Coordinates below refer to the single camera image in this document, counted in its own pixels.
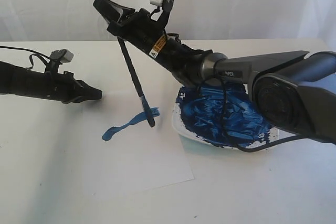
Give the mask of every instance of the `paint palette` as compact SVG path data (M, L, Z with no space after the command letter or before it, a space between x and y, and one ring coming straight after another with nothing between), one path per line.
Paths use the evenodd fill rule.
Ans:
M204 86L201 92L181 87L176 98L172 124L182 136L217 147L254 148L279 139L279 130L269 124L249 100L243 84L226 84L226 109L223 91Z

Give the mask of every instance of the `blue paint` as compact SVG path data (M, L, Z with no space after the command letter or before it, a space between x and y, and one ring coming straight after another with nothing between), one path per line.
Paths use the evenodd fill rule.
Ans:
M151 108L151 111L153 113L153 117L157 117L160 115L159 108ZM129 121L127 124L121 126L121 127L111 127L109 128L103 135L103 140L108 141L111 140L111 138L116 134L117 132L127 128L130 125L136 125L142 121L146 121L147 117L145 112L141 112L140 114L136 115L131 121Z
M180 105L185 127L215 146L230 146L221 125L223 91L204 86L200 96L195 89L182 87L176 102ZM256 110L249 100L244 85L226 83L225 129L230 140L241 147L255 141L269 142L272 125Z

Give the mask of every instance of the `white backdrop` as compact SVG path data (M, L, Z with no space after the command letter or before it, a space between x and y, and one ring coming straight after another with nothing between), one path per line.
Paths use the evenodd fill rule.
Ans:
M114 0L149 10L149 0ZM93 0L0 0L0 41L112 40ZM336 50L336 0L175 0L182 39L322 38Z

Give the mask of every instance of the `white paper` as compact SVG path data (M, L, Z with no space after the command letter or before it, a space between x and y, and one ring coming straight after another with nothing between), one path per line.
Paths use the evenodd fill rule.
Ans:
M102 140L107 129L122 126L142 112L135 91L112 92L85 106L85 194L109 199L194 178L179 135L171 126L172 109L167 109L167 99L159 92L147 92L146 97L152 108L159 107L156 126L150 128L143 121L116 133L108 142Z

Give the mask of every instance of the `white table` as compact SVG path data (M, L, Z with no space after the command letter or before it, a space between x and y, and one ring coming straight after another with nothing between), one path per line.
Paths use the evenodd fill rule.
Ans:
M102 88L132 87L116 42L4 42L75 54L60 70ZM326 50L317 39L188 41L229 57ZM179 87L129 46L144 90ZM1 51L1 61L27 66L27 54ZM335 223L336 147L310 140L247 154L182 139L194 180L99 201L81 192L82 105L0 97L0 223Z

